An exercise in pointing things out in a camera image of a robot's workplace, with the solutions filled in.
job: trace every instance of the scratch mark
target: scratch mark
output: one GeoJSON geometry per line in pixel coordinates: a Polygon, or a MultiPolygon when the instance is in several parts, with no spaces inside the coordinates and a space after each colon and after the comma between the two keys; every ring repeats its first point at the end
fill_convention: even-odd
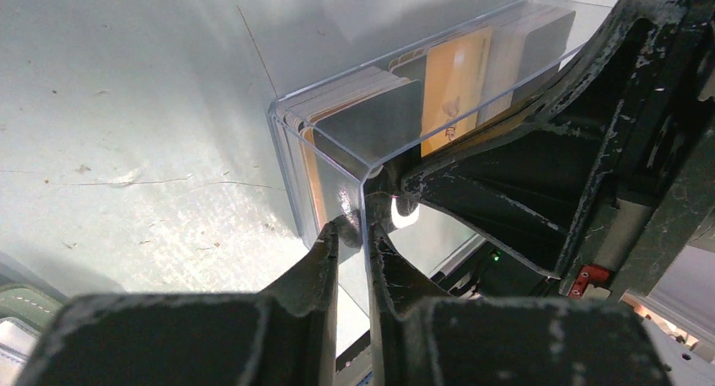
{"type": "Polygon", "coordinates": [[[707,232],[710,231],[710,229],[712,229],[712,226],[715,226],[715,220],[713,220],[712,222],[710,222],[710,226],[708,226],[708,227],[707,227],[702,233],[700,233],[697,237],[695,237],[694,239],[688,240],[688,243],[692,243],[693,241],[699,240],[702,236],[706,235],[707,232]]]}
{"type": "Polygon", "coordinates": [[[236,5],[236,9],[239,10],[239,14],[241,16],[241,19],[244,20],[244,25],[246,27],[246,30],[248,30],[248,36],[250,36],[250,40],[253,42],[253,46],[255,47],[255,51],[258,53],[258,58],[261,59],[261,64],[263,65],[263,70],[266,72],[266,76],[268,77],[268,82],[271,83],[271,88],[273,88],[273,93],[276,95],[276,98],[278,97],[278,91],[276,90],[276,85],[273,84],[273,80],[271,79],[271,74],[268,73],[268,67],[266,67],[266,62],[263,61],[263,56],[261,55],[261,50],[258,49],[258,44],[255,43],[255,38],[253,37],[253,32],[250,31],[250,27],[248,26],[248,22],[245,20],[244,12],[241,11],[241,7],[236,5]]]}
{"type": "Polygon", "coordinates": [[[8,173],[8,174],[40,174],[36,173],[35,171],[24,171],[22,169],[0,169],[0,173],[8,173]]]}
{"type": "Polygon", "coordinates": [[[188,190],[187,192],[181,193],[181,194],[179,194],[179,195],[187,194],[187,193],[189,193],[189,192],[191,192],[191,191],[193,191],[193,190],[198,190],[198,189],[201,189],[201,188],[203,188],[203,187],[205,187],[205,186],[209,186],[209,185],[219,185],[219,184],[247,185],[247,186],[254,186],[254,187],[258,187],[258,188],[268,188],[269,190],[283,190],[283,191],[285,191],[283,188],[276,188],[276,187],[274,187],[274,186],[268,186],[268,185],[250,184],[250,183],[248,183],[248,182],[241,182],[241,181],[216,181],[216,182],[207,182],[206,184],[199,185],[199,186],[197,186],[196,188],[191,188],[191,189],[188,190]]]}
{"type": "Polygon", "coordinates": [[[132,181],[120,181],[120,182],[78,182],[75,184],[71,183],[53,183],[52,185],[65,185],[65,186],[110,186],[112,188],[124,188],[129,185],[143,185],[143,184],[165,184],[167,182],[174,182],[174,181],[187,181],[188,178],[173,178],[171,180],[159,180],[159,181],[138,181],[138,182],[132,182],[132,181]]]}

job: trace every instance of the scratched white surface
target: scratched white surface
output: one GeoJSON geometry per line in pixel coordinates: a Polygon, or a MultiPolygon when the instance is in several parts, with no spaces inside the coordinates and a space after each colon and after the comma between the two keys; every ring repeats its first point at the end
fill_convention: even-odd
{"type": "MultiPolygon", "coordinates": [[[[306,251],[276,93],[507,1],[0,0],[4,274],[70,296],[262,289],[306,251]]],[[[341,346],[368,326],[344,296],[341,346]]]]}

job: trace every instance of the red component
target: red component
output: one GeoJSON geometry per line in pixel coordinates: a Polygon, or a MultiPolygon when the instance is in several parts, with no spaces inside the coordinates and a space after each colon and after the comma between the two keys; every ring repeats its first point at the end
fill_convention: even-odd
{"type": "Polygon", "coordinates": [[[599,285],[608,281],[610,271],[598,265],[584,265],[578,273],[578,279],[573,283],[571,290],[568,291],[570,298],[580,299],[583,293],[586,292],[586,287],[589,284],[599,285]]]}

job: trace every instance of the black metal frame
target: black metal frame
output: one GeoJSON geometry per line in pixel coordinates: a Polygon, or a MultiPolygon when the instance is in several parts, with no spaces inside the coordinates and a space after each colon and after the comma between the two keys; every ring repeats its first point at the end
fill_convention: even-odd
{"type": "Polygon", "coordinates": [[[715,205],[715,105],[698,99],[712,73],[714,8],[620,0],[539,93],[427,156],[401,195],[561,280],[562,294],[591,264],[627,272],[614,298],[648,292],[715,205]],[[648,244],[655,225],[669,234],[659,250],[648,244]],[[634,265],[632,250],[657,257],[634,265]]]}
{"type": "Polygon", "coordinates": [[[374,384],[669,383],[628,308],[565,298],[445,298],[378,224],[369,248],[374,384]]]}

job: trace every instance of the gold card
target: gold card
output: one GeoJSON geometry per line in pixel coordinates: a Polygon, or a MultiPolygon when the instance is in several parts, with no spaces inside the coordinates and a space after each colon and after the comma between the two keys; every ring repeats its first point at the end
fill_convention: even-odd
{"type": "MultiPolygon", "coordinates": [[[[481,100],[492,27],[486,27],[429,50],[425,72],[422,134],[448,124],[481,100]]],[[[422,143],[422,156],[475,128],[476,112],[422,143]]]]}

